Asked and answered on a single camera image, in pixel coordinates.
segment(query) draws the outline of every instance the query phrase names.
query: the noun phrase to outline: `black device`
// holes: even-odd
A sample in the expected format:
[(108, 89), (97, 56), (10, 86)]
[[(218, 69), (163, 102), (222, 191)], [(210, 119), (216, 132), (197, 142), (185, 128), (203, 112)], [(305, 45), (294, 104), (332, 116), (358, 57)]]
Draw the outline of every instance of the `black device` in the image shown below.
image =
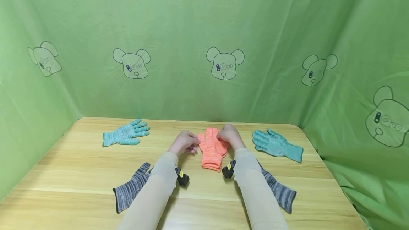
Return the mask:
[(189, 176), (186, 174), (183, 174), (183, 171), (181, 171), (180, 168), (176, 167), (175, 168), (176, 174), (178, 175), (178, 183), (181, 187), (186, 187), (187, 184), (189, 183)]
[(222, 173), (225, 179), (231, 179), (234, 174), (234, 166), (236, 165), (236, 160), (229, 162), (229, 164), (222, 169)]

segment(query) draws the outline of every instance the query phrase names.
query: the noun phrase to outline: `green backdrop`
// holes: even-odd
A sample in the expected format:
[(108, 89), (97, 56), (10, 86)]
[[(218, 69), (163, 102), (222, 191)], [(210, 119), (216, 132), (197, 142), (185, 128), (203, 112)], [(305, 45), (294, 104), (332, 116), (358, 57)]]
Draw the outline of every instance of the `green backdrop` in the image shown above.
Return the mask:
[(407, 0), (0, 0), (0, 199), (83, 116), (291, 123), (371, 229), (407, 229), (408, 17)]

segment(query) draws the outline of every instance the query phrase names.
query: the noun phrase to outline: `person's left hand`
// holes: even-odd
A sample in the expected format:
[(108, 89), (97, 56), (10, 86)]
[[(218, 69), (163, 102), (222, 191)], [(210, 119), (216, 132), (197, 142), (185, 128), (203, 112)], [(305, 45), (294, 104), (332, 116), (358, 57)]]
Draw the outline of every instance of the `person's left hand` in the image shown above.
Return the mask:
[(190, 131), (182, 131), (169, 147), (168, 152), (176, 154), (178, 157), (183, 153), (194, 154), (199, 145), (199, 139)]

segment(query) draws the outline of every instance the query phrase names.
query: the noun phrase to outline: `bear nose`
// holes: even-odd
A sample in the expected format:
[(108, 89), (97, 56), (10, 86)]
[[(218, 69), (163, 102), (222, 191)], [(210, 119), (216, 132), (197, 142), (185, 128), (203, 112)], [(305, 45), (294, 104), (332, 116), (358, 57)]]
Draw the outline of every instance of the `bear nose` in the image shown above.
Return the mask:
[(375, 132), (377, 135), (382, 135), (383, 134), (383, 130), (381, 128), (376, 128)]

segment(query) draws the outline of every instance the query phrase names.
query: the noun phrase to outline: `forearm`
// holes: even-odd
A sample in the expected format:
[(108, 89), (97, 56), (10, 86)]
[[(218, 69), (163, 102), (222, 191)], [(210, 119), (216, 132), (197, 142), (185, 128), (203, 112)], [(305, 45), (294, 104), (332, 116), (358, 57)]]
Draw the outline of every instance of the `forearm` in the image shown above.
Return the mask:
[(176, 187), (177, 164), (178, 157), (171, 152), (166, 152), (158, 159), (151, 176), (127, 210), (118, 230), (156, 229), (169, 197)]
[(283, 214), (261, 173), (258, 162), (246, 148), (235, 152), (234, 179), (240, 187), (253, 230), (287, 230)]

